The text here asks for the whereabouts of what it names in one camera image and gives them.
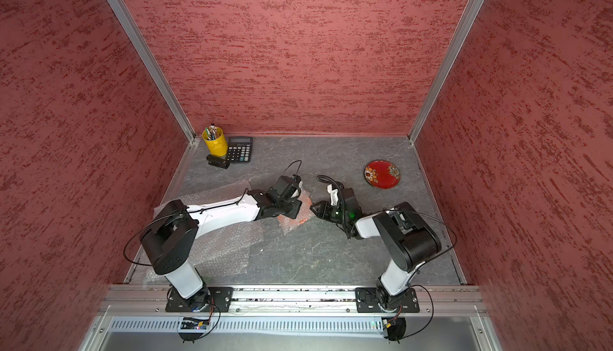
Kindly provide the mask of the bubble orange plate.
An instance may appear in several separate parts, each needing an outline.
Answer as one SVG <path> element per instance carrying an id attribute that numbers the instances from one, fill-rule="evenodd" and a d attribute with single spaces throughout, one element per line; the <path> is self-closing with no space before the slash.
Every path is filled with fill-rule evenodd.
<path id="1" fill-rule="evenodd" d="M 308 221 L 314 216 L 311 211 L 311 194 L 308 191 L 305 191 L 303 189 L 301 190 L 299 201 L 302 203 L 302 205 L 299 209 L 299 213 L 296 218 L 288 218 L 284 215 L 280 215 L 277 218 L 277 220 L 279 221 L 279 226 L 285 235 L 288 235 L 292 231 L 295 231 L 303 223 L 306 223 L 306 221 Z"/>

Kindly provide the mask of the bubble pink plate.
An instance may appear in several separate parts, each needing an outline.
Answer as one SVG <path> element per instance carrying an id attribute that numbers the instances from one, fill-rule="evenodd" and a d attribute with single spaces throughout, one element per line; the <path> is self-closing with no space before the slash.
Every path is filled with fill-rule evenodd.
<path id="1" fill-rule="evenodd" d="M 184 194 L 172 198 L 180 199 L 185 205 L 205 205 L 238 199 L 244 190 L 251 189 L 249 181 L 241 180 L 226 186 Z M 213 268 L 213 263 L 222 257 L 230 256 L 233 267 L 246 265 L 252 245 L 263 240 L 263 221 L 255 223 L 237 223 L 204 234 L 195 240 L 190 254 L 190 261 L 195 266 Z"/>

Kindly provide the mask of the red floral dinner plate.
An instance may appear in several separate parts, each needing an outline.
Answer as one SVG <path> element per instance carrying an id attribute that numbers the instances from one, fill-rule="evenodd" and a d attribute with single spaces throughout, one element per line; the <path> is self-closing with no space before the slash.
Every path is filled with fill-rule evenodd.
<path id="1" fill-rule="evenodd" d="M 401 181 L 401 172 L 393 163 L 377 159 L 368 163 L 364 177 L 372 187 L 387 190 L 396 187 Z"/>

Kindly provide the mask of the clear bubble wrap sheet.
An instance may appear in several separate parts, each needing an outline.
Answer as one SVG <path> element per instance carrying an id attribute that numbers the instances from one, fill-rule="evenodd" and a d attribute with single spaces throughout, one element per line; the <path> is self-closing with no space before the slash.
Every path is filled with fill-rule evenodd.
<path id="1" fill-rule="evenodd" d="M 196 239 L 188 261 L 207 281 L 245 274 L 254 243 L 247 236 L 209 233 Z"/>

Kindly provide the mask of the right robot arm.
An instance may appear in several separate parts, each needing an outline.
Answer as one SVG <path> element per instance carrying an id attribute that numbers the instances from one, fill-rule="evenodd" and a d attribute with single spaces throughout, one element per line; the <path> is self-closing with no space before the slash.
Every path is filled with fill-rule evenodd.
<path id="1" fill-rule="evenodd" d="M 312 205 L 310 210 L 316 217 L 339 226 L 351 238 L 382 239 L 390 263 L 378 278 L 374 295 L 378 308 L 384 312 L 401 308 L 410 280 L 442 253 L 439 237 L 408 202 L 369 215 L 359 207 L 350 209 L 327 201 Z"/>

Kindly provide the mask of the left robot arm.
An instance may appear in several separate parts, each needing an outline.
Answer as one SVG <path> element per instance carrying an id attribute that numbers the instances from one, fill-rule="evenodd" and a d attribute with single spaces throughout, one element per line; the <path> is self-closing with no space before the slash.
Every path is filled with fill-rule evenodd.
<path id="1" fill-rule="evenodd" d="M 240 197 L 209 205 L 186 205 L 180 199 L 169 202 L 137 234 L 148 265 L 171 285 L 166 310 L 200 313 L 213 309 L 212 293 L 189 260 L 196 239 L 238 223 L 280 215 L 296 218 L 302 206 L 300 195 L 300 189 L 280 194 L 273 189 L 247 190 Z"/>

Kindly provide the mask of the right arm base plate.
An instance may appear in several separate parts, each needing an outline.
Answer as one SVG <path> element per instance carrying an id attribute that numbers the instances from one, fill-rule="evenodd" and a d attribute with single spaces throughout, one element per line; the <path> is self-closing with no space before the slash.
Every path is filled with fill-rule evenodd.
<path id="1" fill-rule="evenodd" d="M 399 295 L 389 295 L 383 287 L 359 287 L 355 289 L 357 311 L 365 313 L 409 313 L 420 311 L 415 289 L 409 288 Z"/>

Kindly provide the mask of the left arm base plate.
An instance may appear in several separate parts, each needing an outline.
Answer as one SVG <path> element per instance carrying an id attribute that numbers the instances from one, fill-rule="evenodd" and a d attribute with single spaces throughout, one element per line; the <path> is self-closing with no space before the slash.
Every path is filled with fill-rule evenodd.
<path id="1" fill-rule="evenodd" d="M 229 311 L 234 289 L 231 287 L 204 287 L 191 298 L 183 298 L 175 287 L 167 293 L 167 313 L 205 313 L 216 309 L 221 313 Z"/>

